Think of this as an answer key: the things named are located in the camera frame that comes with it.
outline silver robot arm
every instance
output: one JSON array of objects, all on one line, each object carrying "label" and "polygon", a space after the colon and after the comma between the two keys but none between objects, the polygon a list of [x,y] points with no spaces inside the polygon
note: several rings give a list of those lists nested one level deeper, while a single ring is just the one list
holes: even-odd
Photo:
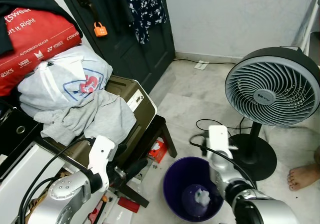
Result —
[{"label": "silver robot arm", "polygon": [[[227,131],[223,125],[210,126],[207,147],[232,159]],[[207,158],[210,178],[232,207],[237,224],[299,224],[287,204],[256,190],[232,163],[212,152]]]},{"label": "silver robot arm", "polygon": [[115,150],[111,140],[98,136],[89,153],[88,171],[78,171],[55,181],[45,199],[32,212],[28,224],[69,224],[91,194],[109,188],[106,167]]}]

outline human foot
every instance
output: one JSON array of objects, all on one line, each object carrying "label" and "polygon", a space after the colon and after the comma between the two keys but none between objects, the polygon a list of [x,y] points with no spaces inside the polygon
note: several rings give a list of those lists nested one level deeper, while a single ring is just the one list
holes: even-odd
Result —
[{"label": "human foot", "polygon": [[290,170],[288,175],[288,185],[290,190],[297,191],[305,188],[320,178],[320,168],[318,164],[306,165]]}]

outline red bag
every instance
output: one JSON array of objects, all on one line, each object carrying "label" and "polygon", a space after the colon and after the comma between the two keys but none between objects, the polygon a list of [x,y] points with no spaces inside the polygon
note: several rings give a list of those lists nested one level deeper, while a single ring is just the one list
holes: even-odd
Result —
[{"label": "red bag", "polygon": [[16,8],[4,19],[13,51],[0,57],[0,96],[9,95],[41,61],[81,43],[73,24],[50,12]]}]

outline tiled floor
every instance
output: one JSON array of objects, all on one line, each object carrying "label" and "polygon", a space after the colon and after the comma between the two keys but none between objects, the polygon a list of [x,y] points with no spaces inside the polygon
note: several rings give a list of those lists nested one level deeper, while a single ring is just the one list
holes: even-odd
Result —
[{"label": "tiled floor", "polygon": [[[232,65],[210,65],[203,71],[194,63],[173,62],[157,83],[150,96],[157,104],[158,114],[166,118],[169,132],[178,151],[176,159],[166,155],[157,169],[150,168],[142,181],[143,195],[150,201],[140,208],[132,224],[188,223],[177,217],[163,197],[163,177],[168,167],[185,156],[200,156],[200,150],[189,145],[189,138],[199,130],[195,122],[201,118],[216,119],[226,126],[237,126],[242,118],[225,97],[225,78]],[[243,126],[250,126],[245,121]],[[287,174],[293,167],[312,162],[313,151],[320,143],[320,111],[298,126],[308,128],[263,127],[261,137],[269,139],[276,151],[278,164],[275,173],[258,182],[259,190],[286,202],[301,224],[320,223],[320,181],[312,186],[291,192]],[[224,203],[219,213],[204,223],[234,224],[232,210]]]}]

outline dark door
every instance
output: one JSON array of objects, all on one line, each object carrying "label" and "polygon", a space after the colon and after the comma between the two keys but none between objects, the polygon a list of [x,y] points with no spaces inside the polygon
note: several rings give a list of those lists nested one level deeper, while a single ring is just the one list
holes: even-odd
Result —
[{"label": "dark door", "polygon": [[94,17],[77,0],[65,0],[94,51],[113,67],[113,74],[138,80],[149,93],[175,57],[166,0],[162,0],[168,21],[149,28],[149,42],[141,45],[129,27],[121,0],[90,0],[108,35],[97,38]]}]

